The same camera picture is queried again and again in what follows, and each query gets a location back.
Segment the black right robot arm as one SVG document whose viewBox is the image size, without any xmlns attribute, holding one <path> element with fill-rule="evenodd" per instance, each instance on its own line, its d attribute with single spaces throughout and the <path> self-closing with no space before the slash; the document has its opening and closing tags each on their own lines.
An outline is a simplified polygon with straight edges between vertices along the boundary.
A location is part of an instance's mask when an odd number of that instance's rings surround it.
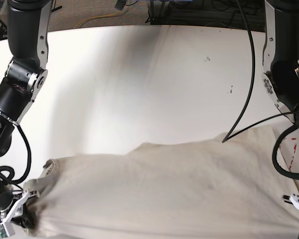
<svg viewBox="0 0 299 239">
<path fill-rule="evenodd" d="M 9 150 L 13 130 L 22 132 L 20 122 L 46 80 L 47 33 L 53 2 L 10 0 L 7 5 L 7 40 L 12 59 L 0 83 L 0 158 Z M 20 186 L 30 173 L 31 163 L 28 151 L 25 172 L 18 179 L 11 167 L 0 166 L 0 238 L 12 235 L 13 224 L 25 229 L 34 227 L 25 203 L 35 193 Z"/>
</svg>

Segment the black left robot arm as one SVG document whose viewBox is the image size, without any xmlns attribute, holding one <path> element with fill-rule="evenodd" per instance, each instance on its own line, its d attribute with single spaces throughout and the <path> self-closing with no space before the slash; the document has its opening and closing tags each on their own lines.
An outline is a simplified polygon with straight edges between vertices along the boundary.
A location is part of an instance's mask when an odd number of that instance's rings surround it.
<svg viewBox="0 0 299 239">
<path fill-rule="evenodd" d="M 299 181 L 299 173 L 283 169 L 277 160 L 283 139 L 299 130 L 299 0 L 266 0 L 263 50 L 263 82 L 276 108 L 292 126 L 278 137 L 273 153 L 274 168 Z"/>
</svg>

